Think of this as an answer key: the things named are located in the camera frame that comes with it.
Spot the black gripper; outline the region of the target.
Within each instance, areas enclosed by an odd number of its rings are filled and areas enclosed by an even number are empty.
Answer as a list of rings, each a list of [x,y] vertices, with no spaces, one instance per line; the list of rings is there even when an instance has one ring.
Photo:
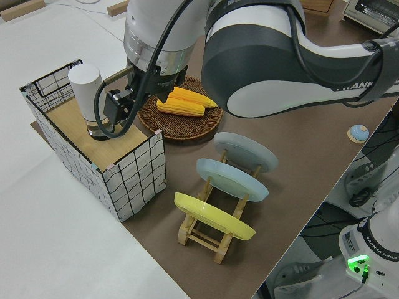
[[[184,82],[187,69],[186,65],[176,74],[160,75],[160,67],[156,66],[143,87],[144,92],[149,95],[160,94],[160,101],[165,103],[174,87],[180,86]],[[141,90],[144,76],[145,72],[134,66],[132,73],[128,74],[129,88],[135,91]]]

